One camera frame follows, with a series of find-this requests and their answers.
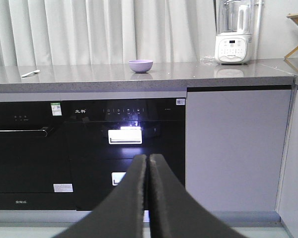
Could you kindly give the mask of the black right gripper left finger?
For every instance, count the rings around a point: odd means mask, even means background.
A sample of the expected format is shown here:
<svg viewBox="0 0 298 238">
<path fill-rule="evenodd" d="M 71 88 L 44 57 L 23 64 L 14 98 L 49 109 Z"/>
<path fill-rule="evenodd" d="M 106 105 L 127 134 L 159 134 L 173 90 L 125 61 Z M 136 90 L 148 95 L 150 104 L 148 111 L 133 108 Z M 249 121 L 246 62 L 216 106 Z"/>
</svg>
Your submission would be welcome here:
<svg viewBox="0 0 298 238">
<path fill-rule="evenodd" d="M 112 192 L 56 238 L 142 238 L 147 156 L 136 155 Z"/>
</svg>

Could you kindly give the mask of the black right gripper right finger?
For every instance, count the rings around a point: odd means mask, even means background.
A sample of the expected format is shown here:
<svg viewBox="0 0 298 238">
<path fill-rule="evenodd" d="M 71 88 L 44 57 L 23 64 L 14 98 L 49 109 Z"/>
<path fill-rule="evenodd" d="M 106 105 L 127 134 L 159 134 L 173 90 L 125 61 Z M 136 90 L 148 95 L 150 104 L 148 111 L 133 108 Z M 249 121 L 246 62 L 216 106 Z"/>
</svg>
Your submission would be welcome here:
<svg viewBox="0 0 298 238">
<path fill-rule="evenodd" d="M 153 238 L 241 238 L 185 189 L 162 154 L 149 157 L 149 218 Z"/>
</svg>

